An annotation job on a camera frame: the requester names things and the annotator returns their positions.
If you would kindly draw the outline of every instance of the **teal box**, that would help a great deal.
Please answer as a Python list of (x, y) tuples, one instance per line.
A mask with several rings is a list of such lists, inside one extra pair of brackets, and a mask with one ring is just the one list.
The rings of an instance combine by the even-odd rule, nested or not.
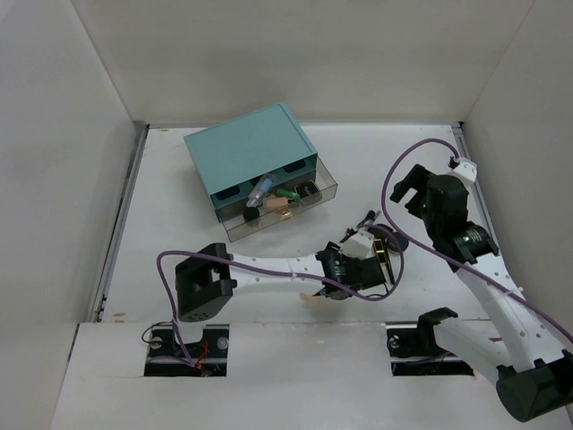
[(184, 137), (219, 221), (243, 212), (260, 176), (292, 189), (314, 180), (318, 152), (285, 103)]

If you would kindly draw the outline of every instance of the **black clamp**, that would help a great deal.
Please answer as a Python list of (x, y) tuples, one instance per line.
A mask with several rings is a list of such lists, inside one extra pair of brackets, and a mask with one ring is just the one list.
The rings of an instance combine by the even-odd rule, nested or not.
[(563, 349), (563, 358), (517, 373), (513, 366), (498, 366), (495, 389), (501, 403), (517, 421), (525, 423), (573, 402), (573, 356)]
[(433, 327), (448, 318), (458, 318), (451, 309), (441, 307), (420, 315), (414, 329), (387, 329), (391, 357), (437, 357), (447, 351), (436, 344)]

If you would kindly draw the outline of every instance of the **cable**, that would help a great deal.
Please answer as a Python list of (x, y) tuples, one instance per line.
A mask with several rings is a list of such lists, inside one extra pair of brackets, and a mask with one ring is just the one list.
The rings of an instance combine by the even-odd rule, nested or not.
[(546, 322), (548, 322), (550, 325), (552, 325), (557, 331), (559, 331), (563, 336), (565, 336), (565, 338), (567, 338), (567, 340), (571, 343), (573, 343), (573, 335), (571, 335), (571, 333), (569, 333), (562, 325), (560, 325), (557, 321), (555, 321), (553, 318), (551, 318), (546, 312), (544, 312), (543, 310), (541, 310), (540, 308), (538, 308), (535, 305), (530, 304), (529, 302), (527, 302), (524, 298), (517, 296), (516, 294), (510, 292), (507, 288), (503, 287), (498, 281), (496, 281), (495, 279), (490, 278), (489, 276), (481, 273), (480, 271), (474, 269), (473, 267), (471, 267), (468, 264), (463, 264), (461, 262), (458, 262), (456, 260), (454, 260), (453, 258), (448, 257), (445, 254), (442, 254), (438, 251), (436, 251), (433, 248), (430, 248), (427, 245), (424, 245), (422, 242), (414, 239), (413, 237), (411, 237), (410, 235), (408, 235), (402, 228), (400, 228), (398, 226), (398, 224), (390, 217), (389, 213), (388, 213), (388, 208), (386, 207), (386, 200), (387, 200), (387, 194), (388, 194), (388, 187), (389, 187), (389, 182), (390, 179), (392, 178), (392, 175), (394, 174), (394, 172), (396, 171), (396, 168), (399, 166), (399, 164), (414, 150), (416, 150), (417, 148), (425, 145), (426, 143), (438, 143), (440, 145), (444, 145), (447, 148), (449, 148), (453, 153), (454, 156), (456, 158), (459, 158), (459, 153), (458, 150), (456, 150), (456, 148), (454, 148), (453, 145), (451, 145), (450, 143), (443, 141), (442, 139), (435, 139), (435, 138), (431, 138), (431, 139), (424, 139), (422, 141), (419, 141), (418, 143), (415, 143), (414, 145), (412, 145), (410, 148), (408, 148), (406, 151), (404, 151), (404, 153), (402, 155), (400, 155), (398, 157), (398, 159), (394, 162), (394, 164), (392, 165), (392, 167), (390, 168), (388, 174), (386, 175), (386, 179), (384, 180), (384, 185), (382, 187), (382, 196), (381, 196), (381, 205), (382, 205), (382, 212), (384, 213), (384, 216), (386, 217), (386, 219), (388, 220), (388, 223), (398, 232), (400, 233), (402, 236), (404, 236), (406, 239), (408, 239), (410, 242), (412, 242), (414, 245), (419, 246), (420, 248), (422, 248), (424, 251), (427, 251), (430, 254), (433, 254), (437, 257), (440, 257), (442, 260), (445, 260), (446, 262), (448, 262), (449, 264), (452, 264), (460, 269), (463, 269), (464, 271), (469, 271), (470, 273), (474, 274), (475, 276), (477, 276), (478, 278), (481, 278), (482, 280), (485, 280), (486, 282), (489, 282), (490, 284), (492, 284), (496, 289), (498, 289), (499, 291), (503, 292), (504, 294), (509, 295), (511, 298), (513, 298), (514, 300), (516, 300), (517, 302), (519, 302), (521, 305), (525, 306), (527, 309), (533, 311), (534, 313), (536, 313), (537, 315), (539, 315), (541, 318), (543, 318)]
[[(368, 228), (378, 229), (390, 241), (392, 241), (394, 243), (394, 246), (396, 246), (398, 249), (400, 249), (400, 243), (397, 241), (397, 239), (392, 235), (392, 233), (387, 228), (384, 228), (382, 226), (369, 226)], [(250, 264), (244, 264), (242, 262), (234, 262), (233, 260), (228, 260), (226, 258), (216, 257), (215, 255), (194, 253), (191, 251), (181, 251), (181, 250), (164, 251), (158, 255), (156, 263), (158, 266), (159, 277), (161, 278), (161, 281), (163, 282), (163, 287), (165, 288), (167, 295), (169, 297), (169, 303), (171, 305), (171, 310), (173, 312), (174, 321), (176, 321), (176, 317), (177, 317), (175, 300), (173, 299), (173, 294), (171, 293), (171, 288), (169, 288), (169, 284), (167, 283), (167, 279), (165, 277), (165, 273), (163, 272), (163, 268), (161, 265), (161, 261), (163, 260), (163, 258), (167, 257), (169, 255), (192, 257), (192, 258), (198, 258), (201, 260), (206, 260), (208, 262), (217, 262), (220, 264), (226, 264), (227, 266), (238, 267), (239, 269), (243, 269), (246, 271), (254, 271), (255, 273), (260, 273), (262, 275), (279, 276), (279, 277), (283, 277), (283, 278), (292, 278), (293, 275), (295, 275), (298, 278), (304, 278), (306, 280), (318, 280), (319, 282), (323, 282), (323, 283), (332, 285), (333, 287), (340, 288), (343, 291), (345, 291), (347, 294), (349, 294), (350, 296), (358, 297), (358, 298), (361, 298), (362, 300), (366, 300), (368, 302), (379, 302), (381, 300), (384, 300), (385, 298), (388, 298), (396, 290), (396, 288), (398, 287), (398, 284), (402, 280), (402, 276), (404, 274), (404, 253), (400, 250), (400, 252), (399, 252), (399, 255), (400, 255), (400, 272), (398, 274), (398, 277), (396, 278), (396, 283), (389, 290), (388, 294), (385, 294), (385, 295), (370, 294), (369, 296), (365, 296), (364, 294), (361, 294), (358, 291), (354, 291), (348, 285), (342, 284), (342, 283), (337, 282), (333, 279), (325, 278), (325, 277), (318, 276), (318, 275), (313, 275), (311, 273), (302, 273), (302, 272), (293, 273), (290, 271), (271, 271), (268, 269), (262, 269), (260, 267), (251, 266)], [(179, 332), (179, 329), (177, 328), (177, 330), (175, 331), (175, 335), (179, 339), (180, 334), (178, 332)]]

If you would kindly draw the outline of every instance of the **transparent drawer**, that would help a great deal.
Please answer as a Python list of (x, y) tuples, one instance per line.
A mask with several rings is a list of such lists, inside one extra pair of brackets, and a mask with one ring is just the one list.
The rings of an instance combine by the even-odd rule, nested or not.
[(316, 162), (316, 176), (313, 182), (318, 188), (318, 193), (310, 194), (301, 200), (290, 202), (275, 211), (268, 211), (264, 206), (257, 208), (260, 217), (252, 221), (245, 221), (243, 215), (237, 215), (231, 219), (223, 221), (223, 226), (227, 231), (229, 241), (235, 242), (243, 237), (247, 237), (264, 228), (270, 227), (279, 222), (285, 222), (292, 219), (297, 214), (318, 206), (321, 203), (332, 200), (337, 194), (338, 184), (326, 169), (321, 159)]

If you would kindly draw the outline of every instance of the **bottle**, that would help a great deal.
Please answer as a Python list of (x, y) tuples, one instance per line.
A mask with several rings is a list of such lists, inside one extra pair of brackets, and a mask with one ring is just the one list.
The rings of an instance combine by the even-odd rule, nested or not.
[(262, 205), (262, 198), (270, 191), (277, 178), (271, 174), (266, 173), (261, 176), (257, 185), (252, 189), (249, 194), (249, 201), (247, 202), (248, 208), (256, 208)]

